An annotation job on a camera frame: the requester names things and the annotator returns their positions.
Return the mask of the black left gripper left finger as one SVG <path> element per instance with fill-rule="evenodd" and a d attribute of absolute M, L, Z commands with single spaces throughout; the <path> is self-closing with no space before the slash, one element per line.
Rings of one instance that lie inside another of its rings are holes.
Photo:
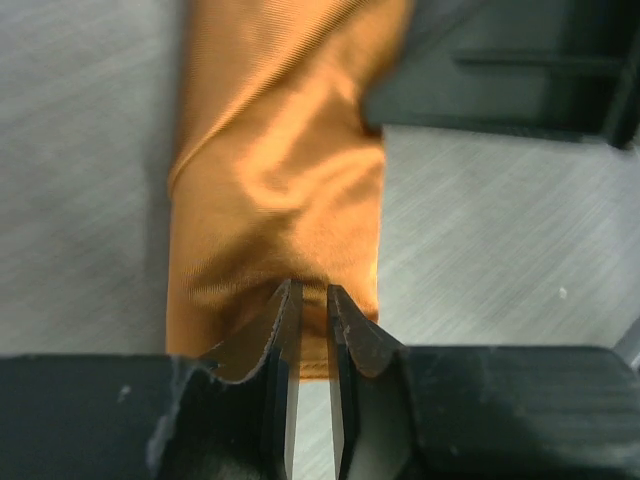
<path fill-rule="evenodd" d="M 202 358 L 213 361 L 213 426 L 264 479 L 290 479 L 300 382 L 303 287 L 287 280 L 259 314 Z"/>

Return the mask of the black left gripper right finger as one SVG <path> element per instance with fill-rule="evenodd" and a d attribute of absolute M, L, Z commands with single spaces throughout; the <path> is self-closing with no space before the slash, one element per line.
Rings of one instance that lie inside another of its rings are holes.
<path fill-rule="evenodd" d="M 328 288 L 327 310 L 336 477 L 391 479 L 405 457 L 405 421 L 392 367 L 401 343 L 370 321 L 341 286 Z"/>

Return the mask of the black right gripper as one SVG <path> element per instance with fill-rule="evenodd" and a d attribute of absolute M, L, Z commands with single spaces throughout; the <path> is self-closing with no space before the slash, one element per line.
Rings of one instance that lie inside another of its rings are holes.
<path fill-rule="evenodd" d="M 412 125 L 626 148 L 639 129 L 635 1 L 418 1 L 367 94 L 373 128 Z"/>

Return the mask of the orange cloth napkin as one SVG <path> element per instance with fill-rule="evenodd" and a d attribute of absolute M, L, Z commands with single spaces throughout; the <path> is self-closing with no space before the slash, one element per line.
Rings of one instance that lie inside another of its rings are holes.
<path fill-rule="evenodd" d="M 379 315 L 385 153 L 361 117 L 407 1 L 193 1 L 171 200 L 166 348 L 197 357 L 288 279 L 301 375 L 328 373 L 326 291 Z"/>

